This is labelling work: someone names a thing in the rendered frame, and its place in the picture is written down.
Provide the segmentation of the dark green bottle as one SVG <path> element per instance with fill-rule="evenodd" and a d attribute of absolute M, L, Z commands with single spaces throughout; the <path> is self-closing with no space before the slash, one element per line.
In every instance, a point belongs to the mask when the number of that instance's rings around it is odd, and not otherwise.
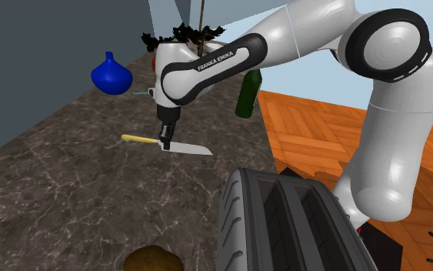
<path fill-rule="evenodd" d="M 258 92 L 261 88 L 262 76 L 259 69 L 247 72 L 241 84 L 241 91 L 235 108 L 235 114 L 243 119 L 249 119 L 255 106 Z"/>

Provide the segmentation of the brown potato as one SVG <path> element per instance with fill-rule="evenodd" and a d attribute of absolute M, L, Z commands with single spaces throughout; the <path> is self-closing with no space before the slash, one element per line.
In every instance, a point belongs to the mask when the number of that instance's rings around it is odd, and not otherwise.
<path fill-rule="evenodd" d="M 185 271 L 181 259 L 160 246 L 145 246 L 130 253 L 123 271 Z"/>

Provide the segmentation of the yellow handled kitchen knife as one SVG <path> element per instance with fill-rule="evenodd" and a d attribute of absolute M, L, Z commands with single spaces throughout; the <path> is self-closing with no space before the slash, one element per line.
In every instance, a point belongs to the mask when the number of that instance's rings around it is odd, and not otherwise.
<path fill-rule="evenodd" d="M 171 142 L 170 148 L 165 149 L 164 144 L 159 139 L 151 139 L 136 135 L 127 135 L 122 134 L 122 139 L 126 142 L 144 142 L 144 143 L 154 143 L 161 147 L 162 151 L 166 152 L 177 152 L 177 153 L 184 153 L 184 154 L 193 154 L 193 155 L 204 155 L 204 156 L 211 156 L 212 152 L 204 147 L 204 146 L 198 146 L 198 145 L 192 145 L 188 143 L 182 143 L 182 142 Z"/>

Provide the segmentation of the grey toaster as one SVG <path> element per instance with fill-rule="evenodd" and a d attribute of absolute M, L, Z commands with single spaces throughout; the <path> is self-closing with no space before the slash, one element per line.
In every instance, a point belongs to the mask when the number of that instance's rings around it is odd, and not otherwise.
<path fill-rule="evenodd" d="M 221 192 L 216 271 L 378 271 L 321 182 L 235 169 Z"/>

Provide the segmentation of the dark leaved potted plant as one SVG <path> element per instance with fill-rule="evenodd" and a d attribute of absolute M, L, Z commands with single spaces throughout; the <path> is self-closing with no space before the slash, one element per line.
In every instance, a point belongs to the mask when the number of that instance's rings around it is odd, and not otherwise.
<path fill-rule="evenodd" d="M 209 25 L 202 26 L 205 10 L 205 0 L 199 0 L 200 18 L 198 29 L 190 26 L 192 0 L 148 0 L 153 23 L 154 36 L 150 33 L 142 33 L 141 39 L 146 45 L 148 52 L 153 52 L 162 42 L 183 42 L 196 45 L 197 56 L 201 57 L 206 42 L 219 37 L 225 29 L 221 26 L 210 28 Z M 180 22 L 180 25 L 172 29 L 169 37 L 157 36 L 156 22 L 164 22 L 167 17 Z"/>

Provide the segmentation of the blue round vase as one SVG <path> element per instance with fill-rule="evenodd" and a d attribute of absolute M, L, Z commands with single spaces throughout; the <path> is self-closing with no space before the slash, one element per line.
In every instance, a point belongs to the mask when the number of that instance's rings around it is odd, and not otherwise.
<path fill-rule="evenodd" d="M 132 85 L 132 73 L 114 60 L 112 52 L 105 53 L 105 61 L 92 70 L 95 87 L 108 95 L 121 95 Z"/>

